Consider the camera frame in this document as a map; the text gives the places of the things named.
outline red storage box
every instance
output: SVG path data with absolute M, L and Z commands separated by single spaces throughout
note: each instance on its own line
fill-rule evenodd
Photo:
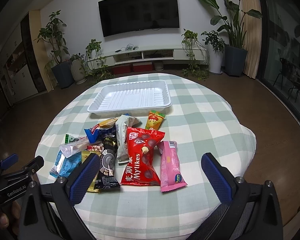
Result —
M 134 63 L 132 65 L 132 68 L 134 72 L 149 71 L 149 70 L 153 70 L 153 65 L 151 61 L 146 61 L 146 62 Z
M 112 68 L 113 74 L 123 74 L 131 72 L 131 64 L 122 64 Z

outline plant pot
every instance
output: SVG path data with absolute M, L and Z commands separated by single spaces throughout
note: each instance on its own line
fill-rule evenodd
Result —
M 209 72 L 212 74 L 220 75 L 221 71 L 221 63 L 223 58 L 223 53 L 221 51 L 214 51 L 212 46 L 208 46 L 209 51 Z
M 195 39 L 192 39 L 191 44 L 190 44 L 190 39 L 187 39 L 186 44 L 185 44 L 186 49 L 191 49 L 191 48 L 197 48 L 197 44 Z
M 248 51 L 245 49 L 238 49 L 226 45 L 226 66 L 225 73 L 229 76 L 240 77 L 244 69 L 244 63 L 246 61 Z
M 163 70 L 163 62 L 162 61 L 154 62 L 154 69 L 155 70 Z
M 77 85 L 87 81 L 84 70 L 81 68 L 80 60 L 76 59 L 71 63 L 70 70 Z
M 61 89 L 70 87 L 74 82 L 69 61 L 62 62 L 61 64 L 54 66 L 51 70 Z
M 96 52 L 96 50 L 94 49 L 91 53 L 90 53 L 90 59 L 95 59 L 96 57 L 101 56 L 101 51 Z

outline orange snack package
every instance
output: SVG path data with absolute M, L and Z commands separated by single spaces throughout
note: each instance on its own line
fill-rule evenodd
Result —
M 158 111 L 151 110 L 149 112 L 148 120 L 146 123 L 146 130 L 158 130 L 162 120 L 166 117 L 165 114 L 161 114 Z

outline human hand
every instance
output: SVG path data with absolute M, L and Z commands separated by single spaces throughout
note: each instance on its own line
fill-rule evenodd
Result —
M 20 212 L 21 212 L 21 207 L 18 204 L 17 201 L 13 201 L 12 206 L 11 206 L 11 214 L 13 217 L 16 219 L 16 221 L 13 223 L 12 231 L 15 235 L 18 235 L 19 233 L 19 218 L 20 218 Z M 0 228 L 4 229 L 9 226 L 9 219 L 5 213 L 0 213 Z

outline green and white tablecloth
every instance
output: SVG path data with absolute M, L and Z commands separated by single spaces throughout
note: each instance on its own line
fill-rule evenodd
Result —
M 201 169 L 202 155 L 211 152 L 235 177 L 244 174 L 254 156 L 255 135 L 239 124 L 231 106 L 220 95 L 174 75 L 127 76 L 91 87 L 54 118 L 36 151 L 36 156 L 44 158 L 44 166 L 38 171 L 41 184 L 55 181 L 49 171 L 65 134 L 85 136 L 84 128 L 104 120 L 87 113 L 102 87 L 158 79 L 167 82 L 172 101 L 159 130 L 166 133 L 164 140 L 177 141 L 180 170 L 188 186 L 167 193 L 158 186 L 122 186 L 120 192 L 87 193 L 75 207 L 98 239 L 186 239 L 220 204 Z M 140 118 L 139 127 L 144 128 L 146 118 Z M 153 164 L 160 176 L 160 155 L 156 152 Z M 119 182 L 124 168 L 116 164 Z

